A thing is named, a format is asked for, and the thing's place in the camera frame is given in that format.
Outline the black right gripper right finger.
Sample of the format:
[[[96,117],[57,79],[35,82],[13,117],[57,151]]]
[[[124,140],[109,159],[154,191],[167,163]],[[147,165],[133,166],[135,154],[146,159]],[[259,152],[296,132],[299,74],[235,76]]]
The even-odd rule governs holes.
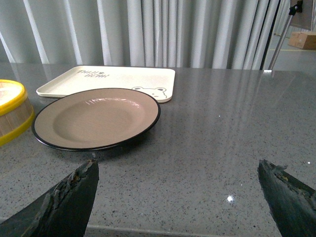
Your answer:
[[[265,159],[259,161],[258,178],[270,213],[283,237],[314,237],[316,191],[285,170]]]

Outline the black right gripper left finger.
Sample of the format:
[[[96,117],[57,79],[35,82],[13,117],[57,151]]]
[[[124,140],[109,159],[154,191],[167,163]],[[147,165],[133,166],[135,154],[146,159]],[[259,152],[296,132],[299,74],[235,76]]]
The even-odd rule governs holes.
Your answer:
[[[0,225],[2,237],[82,237],[99,181],[98,162],[88,160]]]

